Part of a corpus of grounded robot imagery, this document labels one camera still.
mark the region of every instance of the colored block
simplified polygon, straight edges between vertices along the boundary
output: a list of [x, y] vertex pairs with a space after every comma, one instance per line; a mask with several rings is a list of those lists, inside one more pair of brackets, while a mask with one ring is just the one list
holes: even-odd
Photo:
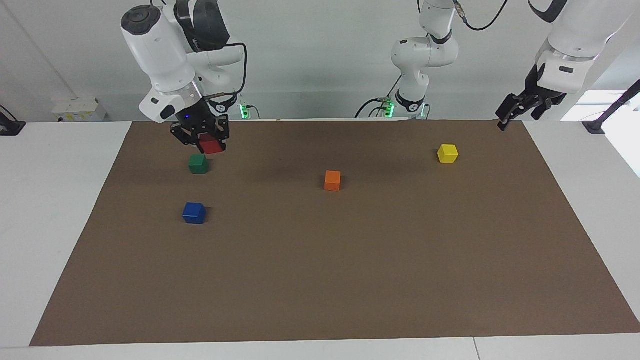
[[207, 156], [203, 154], [191, 155], [189, 159], [189, 170], [192, 174], [206, 174], [209, 171]]
[[438, 150], [438, 159], [443, 164], [453, 164], [458, 159], [458, 148], [455, 145], [444, 144]]
[[209, 134], [200, 135], [200, 147], [207, 155], [217, 154], [224, 151], [222, 146], [220, 146], [220, 143]]
[[187, 224], [204, 224], [204, 218], [207, 215], [207, 209], [204, 205], [197, 202], [187, 202], [182, 212], [182, 218]]
[[324, 189], [329, 192], [339, 192], [341, 177], [342, 174], [339, 171], [327, 170], [324, 175]]

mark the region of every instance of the orange cube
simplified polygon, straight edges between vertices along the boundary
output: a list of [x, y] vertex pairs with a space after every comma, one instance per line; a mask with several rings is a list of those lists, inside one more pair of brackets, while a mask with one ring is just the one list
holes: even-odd
[[324, 175], [324, 189], [329, 192], [340, 191], [340, 177], [342, 174], [339, 171], [327, 170]]

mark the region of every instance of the green cube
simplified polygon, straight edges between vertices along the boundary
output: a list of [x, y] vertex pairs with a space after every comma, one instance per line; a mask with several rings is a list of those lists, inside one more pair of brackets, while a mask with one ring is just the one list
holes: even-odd
[[209, 162], [204, 154], [191, 155], [189, 170], [192, 174], [206, 174], [209, 171]]

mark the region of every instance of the green light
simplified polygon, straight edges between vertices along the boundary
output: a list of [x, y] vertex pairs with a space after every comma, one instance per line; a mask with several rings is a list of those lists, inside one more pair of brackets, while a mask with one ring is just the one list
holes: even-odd
[[242, 104], [240, 104], [240, 116], [242, 116], [243, 120], [249, 119], [251, 117], [248, 109]]
[[396, 109], [396, 105], [392, 102], [387, 103], [387, 108], [385, 109], [385, 117], [392, 118], [394, 116], [394, 110]]

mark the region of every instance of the blue cube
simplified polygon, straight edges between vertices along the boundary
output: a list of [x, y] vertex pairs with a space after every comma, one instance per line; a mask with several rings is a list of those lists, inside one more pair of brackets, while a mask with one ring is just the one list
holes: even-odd
[[197, 202], [187, 202], [182, 212], [182, 218], [187, 224], [204, 224], [204, 218], [207, 215], [207, 209], [204, 205]]

